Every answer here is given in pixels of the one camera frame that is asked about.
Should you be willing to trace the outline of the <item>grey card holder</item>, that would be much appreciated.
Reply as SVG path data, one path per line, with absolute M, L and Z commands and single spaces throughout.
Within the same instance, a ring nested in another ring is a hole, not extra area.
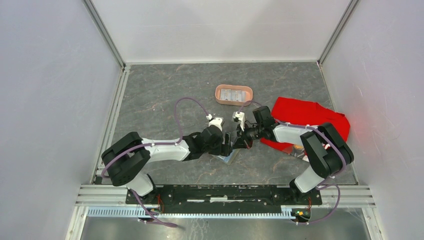
M 220 160 L 221 162 L 227 165 L 230 165 L 233 162 L 233 160 L 236 158 L 239 152 L 240 152 L 240 149 L 234 149 L 228 156 L 217 155 L 215 156 L 215 158 L 217 158 L 218 160 Z

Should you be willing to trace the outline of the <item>grey credit card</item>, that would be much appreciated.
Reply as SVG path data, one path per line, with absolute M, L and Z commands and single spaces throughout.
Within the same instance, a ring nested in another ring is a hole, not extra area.
M 240 89 L 232 89 L 231 101 L 244 103 L 246 101 L 246 92 Z
M 222 88 L 220 90 L 220 100 L 222 101 L 231 101 L 232 100 L 232 90 Z

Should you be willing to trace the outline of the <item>pink oval tray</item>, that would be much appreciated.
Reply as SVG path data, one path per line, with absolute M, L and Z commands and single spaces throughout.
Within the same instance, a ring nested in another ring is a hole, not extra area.
M 253 100 L 253 90 L 244 85 L 220 84 L 215 88 L 215 100 L 221 105 L 242 106 Z

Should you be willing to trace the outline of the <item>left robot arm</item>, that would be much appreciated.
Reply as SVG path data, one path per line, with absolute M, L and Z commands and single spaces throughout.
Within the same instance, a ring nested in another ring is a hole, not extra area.
M 142 138 L 133 131 L 101 154 L 105 165 L 102 176 L 109 177 L 115 187 L 126 186 L 135 191 L 140 200 L 151 204 L 157 198 L 157 190 L 152 178 L 142 172 L 146 164 L 191 161 L 204 154 L 228 156 L 231 152 L 231 134 L 214 125 L 185 135 L 181 141 Z

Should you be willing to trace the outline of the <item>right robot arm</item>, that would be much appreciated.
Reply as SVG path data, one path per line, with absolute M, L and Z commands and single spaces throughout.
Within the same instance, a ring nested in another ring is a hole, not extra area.
M 238 124 L 233 149 L 249 149 L 255 140 L 287 143 L 303 148 L 309 167 L 289 184 L 289 199 L 302 204 L 309 192 L 344 171 L 354 161 L 354 154 L 330 122 L 321 125 L 298 125 L 282 122 L 271 115 L 267 106 L 253 110 L 255 123 L 249 124 L 242 111 L 235 111 L 232 120 Z

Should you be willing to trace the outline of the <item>red printed t-shirt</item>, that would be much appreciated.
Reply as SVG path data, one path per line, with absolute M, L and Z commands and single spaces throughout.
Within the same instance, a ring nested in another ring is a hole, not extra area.
M 350 123 L 344 114 L 325 108 L 317 102 L 278 97 L 272 108 L 271 115 L 282 122 L 296 125 L 306 126 L 331 123 L 344 141 L 348 140 L 350 133 Z M 278 143 L 264 138 L 260 142 L 305 162 L 309 161 L 304 148 L 299 145 Z

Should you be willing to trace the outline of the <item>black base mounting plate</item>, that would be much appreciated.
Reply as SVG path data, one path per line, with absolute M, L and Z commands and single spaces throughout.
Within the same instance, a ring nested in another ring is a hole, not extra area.
M 296 193 L 288 185 L 173 185 L 157 186 L 141 198 L 145 206 L 159 205 L 166 214 L 267 214 L 282 206 L 322 205 L 313 189 Z

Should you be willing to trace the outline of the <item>aluminium frame rail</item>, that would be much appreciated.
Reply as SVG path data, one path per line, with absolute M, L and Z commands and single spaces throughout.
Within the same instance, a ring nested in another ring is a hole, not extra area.
M 77 206 L 99 217 L 292 219 L 315 208 L 373 208 L 368 186 L 341 185 L 294 196 L 285 185 L 160 185 L 137 201 L 126 187 L 82 185 Z

